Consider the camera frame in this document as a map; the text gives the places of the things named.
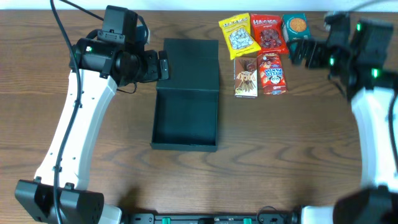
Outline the teal Chunkies cookie box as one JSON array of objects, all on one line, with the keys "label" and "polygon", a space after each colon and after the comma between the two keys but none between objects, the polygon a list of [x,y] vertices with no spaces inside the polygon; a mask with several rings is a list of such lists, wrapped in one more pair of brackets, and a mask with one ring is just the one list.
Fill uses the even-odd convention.
[{"label": "teal Chunkies cookie box", "polygon": [[286,44],[296,39],[310,39],[312,37],[304,13],[284,14],[281,28]]}]

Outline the red Hacks candy bag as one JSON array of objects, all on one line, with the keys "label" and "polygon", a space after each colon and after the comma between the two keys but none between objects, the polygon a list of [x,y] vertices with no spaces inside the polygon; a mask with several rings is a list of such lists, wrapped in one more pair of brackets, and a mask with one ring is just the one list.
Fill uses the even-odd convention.
[{"label": "red Hacks candy bag", "polygon": [[289,50],[282,36],[281,24],[280,16],[251,14],[254,39],[261,47],[259,55],[269,52],[288,54]]}]

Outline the black gift box with lid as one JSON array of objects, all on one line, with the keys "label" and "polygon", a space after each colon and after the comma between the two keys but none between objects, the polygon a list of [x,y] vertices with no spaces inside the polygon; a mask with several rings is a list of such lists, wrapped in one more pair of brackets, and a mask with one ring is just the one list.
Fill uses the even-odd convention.
[{"label": "black gift box with lid", "polygon": [[165,39],[169,78],[157,82],[150,145],[155,150],[215,152],[220,66],[217,40]]}]

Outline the yellow Hacks candy bag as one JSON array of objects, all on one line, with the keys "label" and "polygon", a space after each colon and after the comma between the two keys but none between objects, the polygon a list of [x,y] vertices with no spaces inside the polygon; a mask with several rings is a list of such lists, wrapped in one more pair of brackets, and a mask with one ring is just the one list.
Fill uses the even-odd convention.
[{"label": "yellow Hacks candy bag", "polygon": [[231,60],[261,50],[260,45],[251,35],[249,13],[223,19],[218,24],[226,41]]}]

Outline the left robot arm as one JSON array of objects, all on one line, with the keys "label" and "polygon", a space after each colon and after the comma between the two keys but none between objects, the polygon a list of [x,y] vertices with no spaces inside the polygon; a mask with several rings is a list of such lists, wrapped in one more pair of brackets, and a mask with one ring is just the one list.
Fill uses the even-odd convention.
[{"label": "left robot arm", "polygon": [[49,150],[32,180],[19,180],[16,200],[42,223],[121,223],[119,207],[88,190],[93,149],[105,112],[128,84],[169,78],[165,51],[146,50],[143,18],[108,6],[100,29],[69,44],[67,98]]}]

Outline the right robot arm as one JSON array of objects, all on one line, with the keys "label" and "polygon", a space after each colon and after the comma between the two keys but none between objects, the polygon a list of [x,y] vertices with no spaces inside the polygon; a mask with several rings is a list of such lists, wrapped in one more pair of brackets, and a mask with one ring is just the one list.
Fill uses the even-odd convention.
[{"label": "right robot arm", "polygon": [[328,14],[324,41],[288,42],[294,65],[326,68],[351,105],[361,147],[361,188],[332,206],[303,206],[288,223],[397,222],[397,73],[383,68],[393,34],[388,22],[361,19],[350,29],[350,14]]}]

